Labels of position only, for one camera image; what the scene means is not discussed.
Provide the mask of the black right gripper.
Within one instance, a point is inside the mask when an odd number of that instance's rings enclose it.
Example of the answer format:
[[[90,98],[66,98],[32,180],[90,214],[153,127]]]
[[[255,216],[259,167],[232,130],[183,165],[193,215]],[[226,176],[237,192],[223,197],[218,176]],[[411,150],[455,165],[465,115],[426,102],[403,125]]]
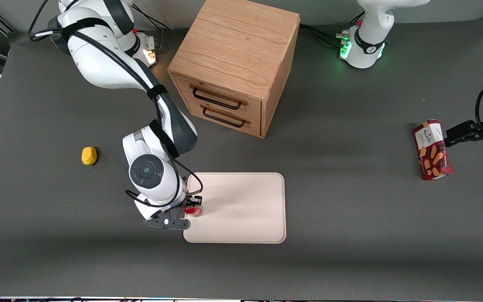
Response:
[[[202,204],[202,196],[189,197],[189,206],[202,206]],[[149,227],[177,231],[186,231],[190,228],[190,221],[185,218],[182,208],[169,208],[164,211],[160,208],[147,208],[143,210],[143,218]]]

